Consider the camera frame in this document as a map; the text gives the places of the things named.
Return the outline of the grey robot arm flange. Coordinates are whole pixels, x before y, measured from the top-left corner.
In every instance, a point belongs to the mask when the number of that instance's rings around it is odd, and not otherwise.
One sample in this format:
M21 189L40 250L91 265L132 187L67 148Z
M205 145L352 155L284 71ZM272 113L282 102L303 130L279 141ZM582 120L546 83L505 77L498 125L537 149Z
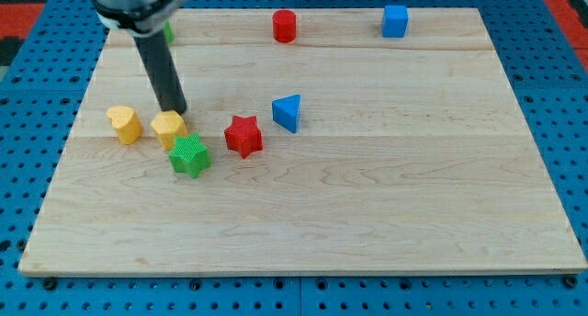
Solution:
M187 0L91 0L99 20L109 29L135 38L151 37Z

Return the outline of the green block behind arm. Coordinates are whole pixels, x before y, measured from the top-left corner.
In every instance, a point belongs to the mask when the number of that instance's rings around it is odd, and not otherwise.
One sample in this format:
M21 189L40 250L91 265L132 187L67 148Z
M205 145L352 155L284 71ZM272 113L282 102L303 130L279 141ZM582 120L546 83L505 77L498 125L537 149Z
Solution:
M171 44L175 40L175 34L169 21L166 21L164 24L164 36L168 44Z

